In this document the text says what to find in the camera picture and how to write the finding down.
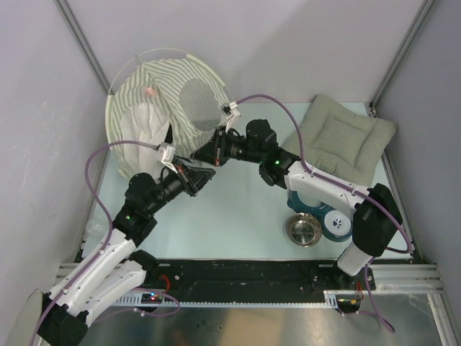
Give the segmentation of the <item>striped green white pet tent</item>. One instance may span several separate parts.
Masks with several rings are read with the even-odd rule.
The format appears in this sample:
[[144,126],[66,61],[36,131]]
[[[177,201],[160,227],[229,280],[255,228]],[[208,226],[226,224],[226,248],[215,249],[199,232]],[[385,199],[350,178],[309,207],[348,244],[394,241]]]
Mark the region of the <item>striped green white pet tent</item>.
[[162,164],[148,144],[169,143],[175,155],[190,159],[216,128],[225,125],[226,114],[210,101],[202,109],[188,101],[179,111],[154,103],[140,103],[124,112],[109,110],[106,103],[105,109],[107,140],[115,144],[111,152],[120,175],[126,179],[141,172],[159,177]]

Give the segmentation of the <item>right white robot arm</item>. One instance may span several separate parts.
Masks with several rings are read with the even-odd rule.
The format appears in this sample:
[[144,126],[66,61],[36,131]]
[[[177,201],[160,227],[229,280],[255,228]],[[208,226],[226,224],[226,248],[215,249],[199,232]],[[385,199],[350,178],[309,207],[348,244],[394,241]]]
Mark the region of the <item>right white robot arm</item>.
[[217,128],[192,158],[216,167],[229,159],[256,163],[268,185],[306,195],[346,216],[352,222],[352,242],[332,272],[334,283],[343,289],[357,283],[359,271],[381,256],[402,229],[401,215],[388,187],[354,185],[308,165],[279,146],[267,120],[252,120],[243,136],[224,126]]

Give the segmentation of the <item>green checked cushion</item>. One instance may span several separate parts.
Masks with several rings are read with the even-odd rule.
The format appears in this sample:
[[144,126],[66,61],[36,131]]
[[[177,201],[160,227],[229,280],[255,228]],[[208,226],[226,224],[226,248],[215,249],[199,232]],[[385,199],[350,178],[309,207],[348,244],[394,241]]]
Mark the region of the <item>green checked cushion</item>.
[[324,94],[316,95],[299,125],[282,144],[292,154],[326,173],[358,185],[372,185],[377,164],[398,126],[358,115]]

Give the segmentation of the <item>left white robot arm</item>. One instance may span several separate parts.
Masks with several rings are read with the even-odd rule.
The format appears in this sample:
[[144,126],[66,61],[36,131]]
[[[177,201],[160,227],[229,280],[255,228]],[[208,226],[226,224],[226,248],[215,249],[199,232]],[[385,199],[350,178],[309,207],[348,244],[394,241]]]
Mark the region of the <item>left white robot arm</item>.
[[134,175],[101,243],[43,295],[37,335],[49,345],[78,345],[118,298],[138,286],[157,284],[158,260],[138,248],[157,224],[155,213],[182,193],[194,197],[214,176],[214,169],[183,164],[159,181],[147,173]]

